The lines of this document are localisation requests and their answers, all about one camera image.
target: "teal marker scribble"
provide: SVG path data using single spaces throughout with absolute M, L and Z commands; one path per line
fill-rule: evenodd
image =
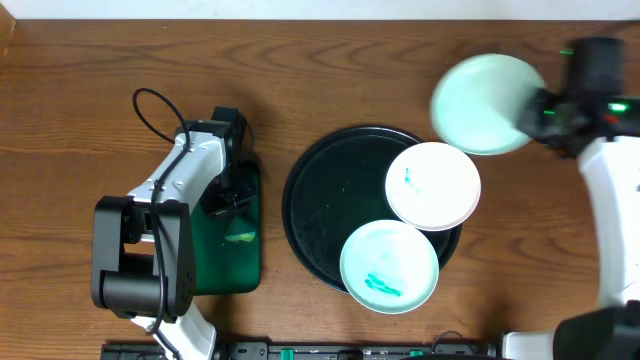
M 378 277 L 373 274 L 367 275 L 367 279 L 364 280 L 364 283 L 373 290 L 378 290 L 385 294 L 395 295 L 397 297 L 402 296 L 402 291 L 387 286 L 384 281 L 378 279 Z

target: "white wall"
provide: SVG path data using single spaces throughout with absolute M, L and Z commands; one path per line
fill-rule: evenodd
M 0 0 L 16 19 L 622 20 L 640 0 Z

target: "wooden table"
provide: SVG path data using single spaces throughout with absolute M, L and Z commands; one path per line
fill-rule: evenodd
M 96 359 L 109 340 L 148 340 L 94 307 L 93 207 L 124 195 L 169 151 L 131 107 L 138 87 L 190 118 L 237 106 L 263 163 L 263 272 L 249 294 L 196 300 L 226 339 L 274 342 L 432 341 L 445 330 L 488 337 L 552 330 L 596 306 L 598 254 L 576 164 L 543 146 L 473 157 L 483 182 L 457 252 L 418 310 L 369 311 L 316 280 L 281 222 L 286 176 L 321 136 L 386 124 L 425 139 L 440 77 L 498 52 L 560 84 L 568 39 L 603 27 L 558 22 L 21 21 L 0 83 L 0 357 Z M 627 75 L 640 93 L 640 32 Z M 159 101 L 143 111 L 177 126 Z

